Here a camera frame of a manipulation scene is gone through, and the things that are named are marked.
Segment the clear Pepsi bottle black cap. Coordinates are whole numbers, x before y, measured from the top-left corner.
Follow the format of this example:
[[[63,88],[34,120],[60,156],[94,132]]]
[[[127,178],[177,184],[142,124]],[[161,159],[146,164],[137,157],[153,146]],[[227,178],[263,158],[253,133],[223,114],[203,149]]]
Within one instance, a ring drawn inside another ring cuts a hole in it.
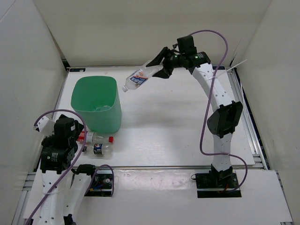
[[[96,143],[84,146],[84,153],[90,158],[110,159],[113,156],[111,144]]]

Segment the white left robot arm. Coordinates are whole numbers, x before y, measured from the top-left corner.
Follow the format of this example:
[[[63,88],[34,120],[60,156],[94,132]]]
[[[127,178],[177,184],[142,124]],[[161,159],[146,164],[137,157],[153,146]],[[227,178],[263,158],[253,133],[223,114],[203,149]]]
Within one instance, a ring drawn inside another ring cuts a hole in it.
[[[52,135],[42,141],[44,201],[40,205],[39,225],[74,225],[87,189],[98,183],[94,165],[79,165],[71,171],[75,154],[81,152],[76,141],[83,128],[77,120],[61,115],[54,123]]]

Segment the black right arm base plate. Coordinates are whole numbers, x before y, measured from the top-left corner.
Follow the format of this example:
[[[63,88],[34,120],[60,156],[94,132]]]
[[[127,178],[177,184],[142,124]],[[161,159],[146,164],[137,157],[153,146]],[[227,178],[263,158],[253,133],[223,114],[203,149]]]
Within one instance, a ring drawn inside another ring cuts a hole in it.
[[[196,182],[197,198],[240,198],[241,191],[234,190],[238,185],[236,173],[217,184],[208,173],[196,173],[191,175]]]

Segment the clear bottle red label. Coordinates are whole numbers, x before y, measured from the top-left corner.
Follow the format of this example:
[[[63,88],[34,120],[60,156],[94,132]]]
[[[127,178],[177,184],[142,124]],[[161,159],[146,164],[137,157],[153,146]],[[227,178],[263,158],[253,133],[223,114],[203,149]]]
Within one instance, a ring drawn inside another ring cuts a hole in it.
[[[87,143],[113,143],[114,137],[113,136],[101,136],[100,134],[96,132],[87,131],[86,135],[85,132],[82,131],[77,139],[78,142],[83,142],[86,138]]]

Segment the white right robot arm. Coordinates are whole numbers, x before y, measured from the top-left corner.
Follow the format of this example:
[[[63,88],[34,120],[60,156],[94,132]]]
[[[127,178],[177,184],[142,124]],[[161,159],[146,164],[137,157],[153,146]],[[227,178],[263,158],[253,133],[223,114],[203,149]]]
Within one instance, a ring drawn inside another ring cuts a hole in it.
[[[242,113],[243,105],[229,97],[205,52],[198,52],[192,36],[177,39],[178,50],[164,47],[146,67],[162,65],[155,77],[168,79],[176,68],[185,68],[199,82],[208,97],[208,109],[212,115],[204,116],[204,127],[213,135],[213,161],[210,171],[201,176],[205,186],[223,187],[229,184],[233,174],[230,160],[231,140]]]

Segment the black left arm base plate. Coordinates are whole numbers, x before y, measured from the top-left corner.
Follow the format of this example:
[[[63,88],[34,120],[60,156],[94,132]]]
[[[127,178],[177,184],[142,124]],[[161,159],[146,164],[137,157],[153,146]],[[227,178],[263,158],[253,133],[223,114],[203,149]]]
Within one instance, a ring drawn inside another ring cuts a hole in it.
[[[111,170],[97,171],[85,196],[112,197],[114,194],[114,173]]]

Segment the clear bottle blue cap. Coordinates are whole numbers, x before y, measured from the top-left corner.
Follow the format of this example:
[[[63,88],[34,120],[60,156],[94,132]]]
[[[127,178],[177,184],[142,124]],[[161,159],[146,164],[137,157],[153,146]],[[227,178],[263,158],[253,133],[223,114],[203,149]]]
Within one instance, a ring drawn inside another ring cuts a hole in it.
[[[103,112],[103,111],[107,111],[110,110],[111,107],[109,105],[103,105],[103,106],[97,106],[93,108],[94,112]]]

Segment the clear bottle blue white label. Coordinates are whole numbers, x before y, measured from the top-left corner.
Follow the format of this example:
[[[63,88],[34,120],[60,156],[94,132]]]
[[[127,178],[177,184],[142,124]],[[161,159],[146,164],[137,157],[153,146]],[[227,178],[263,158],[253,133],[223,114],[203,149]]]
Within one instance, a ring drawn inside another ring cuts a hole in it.
[[[136,90],[162,69],[161,65],[147,67],[149,62],[150,61],[147,61],[145,64],[140,66],[126,79],[125,84],[122,87],[124,92],[127,92],[128,90]]]

